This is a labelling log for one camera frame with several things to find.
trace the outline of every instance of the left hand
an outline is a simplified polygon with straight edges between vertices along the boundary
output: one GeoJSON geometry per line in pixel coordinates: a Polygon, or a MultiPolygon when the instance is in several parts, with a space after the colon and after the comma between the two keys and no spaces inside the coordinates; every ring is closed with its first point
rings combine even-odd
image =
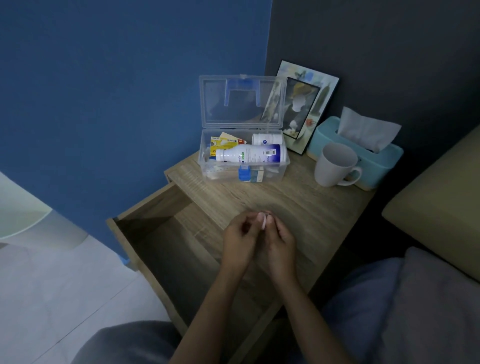
{"type": "Polygon", "coordinates": [[[245,211],[232,219],[224,231],[220,271],[241,279],[253,258],[257,237],[262,230],[263,215],[245,211]]]}

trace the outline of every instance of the headboard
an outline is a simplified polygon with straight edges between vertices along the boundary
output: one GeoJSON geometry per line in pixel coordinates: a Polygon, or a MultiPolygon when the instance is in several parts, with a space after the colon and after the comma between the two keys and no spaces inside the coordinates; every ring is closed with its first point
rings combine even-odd
{"type": "Polygon", "coordinates": [[[480,126],[396,195],[382,215],[480,281],[480,126]]]}

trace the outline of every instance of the blue wall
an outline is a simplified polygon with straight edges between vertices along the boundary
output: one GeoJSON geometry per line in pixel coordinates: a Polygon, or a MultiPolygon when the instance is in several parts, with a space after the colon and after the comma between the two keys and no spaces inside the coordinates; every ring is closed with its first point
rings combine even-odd
{"type": "Polygon", "coordinates": [[[118,253],[105,219],[198,149],[198,76],[263,74],[271,0],[10,1],[0,170],[118,253]]]}

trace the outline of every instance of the open drawer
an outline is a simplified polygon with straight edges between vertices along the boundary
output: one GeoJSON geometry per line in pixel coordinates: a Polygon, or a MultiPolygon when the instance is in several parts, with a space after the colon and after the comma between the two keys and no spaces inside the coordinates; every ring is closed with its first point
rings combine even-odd
{"type": "MultiPolygon", "coordinates": [[[[218,272],[222,229],[175,182],[107,224],[184,335],[218,272]]],[[[249,353],[280,306],[265,269],[253,262],[233,302],[224,360],[253,360],[249,353]]]]}

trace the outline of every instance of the white plastic bottle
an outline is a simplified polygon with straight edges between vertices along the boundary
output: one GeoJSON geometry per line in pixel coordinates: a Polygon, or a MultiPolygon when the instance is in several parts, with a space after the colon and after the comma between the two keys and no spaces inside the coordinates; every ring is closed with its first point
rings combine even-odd
{"type": "Polygon", "coordinates": [[[252,145],[262,146],[265,144],[283,144],[282,134],[260,134],[256,133],[252,135],[252,145]]]}
{"type": "Polygon", "coordinates": [[[279,163],[287,160],[287,147],[280,144],[239,144],[230,149],[217,149],[215,158],[220,162],[279,163]]]}

